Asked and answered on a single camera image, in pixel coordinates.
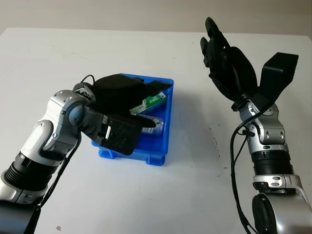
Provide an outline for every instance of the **white wall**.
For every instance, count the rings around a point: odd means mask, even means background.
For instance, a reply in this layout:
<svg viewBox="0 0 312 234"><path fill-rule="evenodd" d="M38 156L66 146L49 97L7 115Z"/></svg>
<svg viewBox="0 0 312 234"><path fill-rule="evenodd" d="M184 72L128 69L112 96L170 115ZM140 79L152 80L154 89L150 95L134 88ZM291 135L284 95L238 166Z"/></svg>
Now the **white wall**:
<svg viewBox="0 0 312 234"><path fill-rule="evenodd" d="M312 37L312 0L0 0L7 27L223 32Z"/></svg>

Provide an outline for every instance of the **blue tray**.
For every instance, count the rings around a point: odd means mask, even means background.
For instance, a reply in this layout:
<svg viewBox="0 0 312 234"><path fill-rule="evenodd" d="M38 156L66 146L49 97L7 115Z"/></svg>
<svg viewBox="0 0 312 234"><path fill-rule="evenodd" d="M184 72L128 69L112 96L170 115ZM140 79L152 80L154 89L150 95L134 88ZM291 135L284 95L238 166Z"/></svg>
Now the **blue tray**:
<svg viewBox="0 0 312 234"><path fill-rule="evenodd" d="M173 84L172 79L156 78L156 77L144 77L137 75L124 74L128 77L139 77L144 79L144 82L150 83L153 80L164 81ZM112 150L108 150L105 147L101 147L92 141L92 145L99 147L98 154L100 157L114 159L116 157L123 157L129 159L136 159L145 161L149 165L162 166L165 163L165 157L168 153L169 143L169 129L170 129L170 116L171 116L171 104L173 95L173 86L163 93L168 97L167 103L160 106L159 108L152 110L151 112L145 113L148 116L161 117L164 119L164 130L161 136L152 136L147 134L141 134L138 144L129 156L117 153Z"/></svg>

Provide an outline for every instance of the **silver robot arm segment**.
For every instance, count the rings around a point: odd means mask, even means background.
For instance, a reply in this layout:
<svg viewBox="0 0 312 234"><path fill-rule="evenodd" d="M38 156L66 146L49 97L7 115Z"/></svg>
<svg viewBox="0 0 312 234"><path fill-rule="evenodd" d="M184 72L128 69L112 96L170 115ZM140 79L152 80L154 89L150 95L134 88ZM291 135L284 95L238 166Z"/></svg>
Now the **silver robot arm segment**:
<svg viewBox="0 0 312 234"><path fill-rule="evenodd" d="M262 234L312 233L312 209L300 177L293 172L285 130L274 104L248 123L248 147L254 163L253 215ZM251 101L240 109L243 121L259 113Z"/></svg>
<svg viewBox="0 0 312 234"><path fill-rule="evenodd" d="M26 233L52 174L78 140L83 104L87 101L70 90L59 91L50 98L45 115L10 168L1 174L0 233Z"/></svg>

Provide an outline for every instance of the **green package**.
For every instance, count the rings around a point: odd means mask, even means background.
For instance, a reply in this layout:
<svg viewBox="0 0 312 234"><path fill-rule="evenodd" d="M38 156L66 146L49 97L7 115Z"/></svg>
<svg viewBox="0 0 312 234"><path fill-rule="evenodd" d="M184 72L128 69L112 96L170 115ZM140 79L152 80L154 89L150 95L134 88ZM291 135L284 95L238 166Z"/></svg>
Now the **green package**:
<svg viewBox="0 0 312 234"><path fill-rule="evenodd" d="M142 104L139 106L136 106L135 108L132 108L130 110L130 113L132 115L137 115L140 113L147 113L159 107L160 105L164 104L166 100L167 100L167 96L163 92L160 92L154 97L145 98Z"/></svg>

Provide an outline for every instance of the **black ribbed joint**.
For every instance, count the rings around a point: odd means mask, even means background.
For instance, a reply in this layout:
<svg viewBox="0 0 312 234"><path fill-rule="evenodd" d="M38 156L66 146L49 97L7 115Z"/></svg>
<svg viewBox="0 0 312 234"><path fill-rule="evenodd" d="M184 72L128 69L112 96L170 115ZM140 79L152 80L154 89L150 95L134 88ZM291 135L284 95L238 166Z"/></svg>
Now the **black ribbed joint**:
<svg viewBox="0 0 312 234"><path fill-rule="evenodd" d="M288 151L260 151L252 154L256 175L294 174Z"/></svg>
<svg viewBox="0 0 312 234"><path fill-rule="evenodd" d="M20 152L4 177L19 189L41 191L45 189L57 168L34 162Z"/></svg>

